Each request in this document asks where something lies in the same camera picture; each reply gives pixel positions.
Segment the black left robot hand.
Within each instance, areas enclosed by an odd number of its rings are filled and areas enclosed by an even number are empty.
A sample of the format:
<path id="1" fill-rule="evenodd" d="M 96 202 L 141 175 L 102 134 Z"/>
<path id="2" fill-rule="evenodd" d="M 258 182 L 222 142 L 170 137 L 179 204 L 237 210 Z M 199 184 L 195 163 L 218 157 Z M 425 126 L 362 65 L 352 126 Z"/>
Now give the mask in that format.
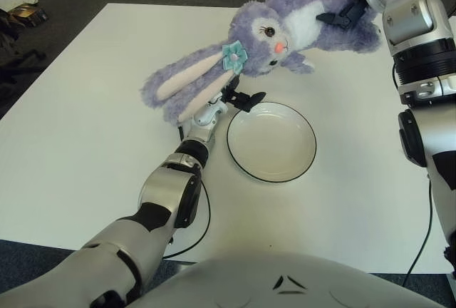
<path id="1" fill-rule="evenodd" d="M 233 79 L 222 89 L 222 102 L 230 103 L 235 108 L 249 113 L 250 110 L 260 103 L 266 96 L 266 92 L 258 92 L 252 95 L 237 92 L 237 86 L 239 85 L 239 76 L 233 77 Z"/>

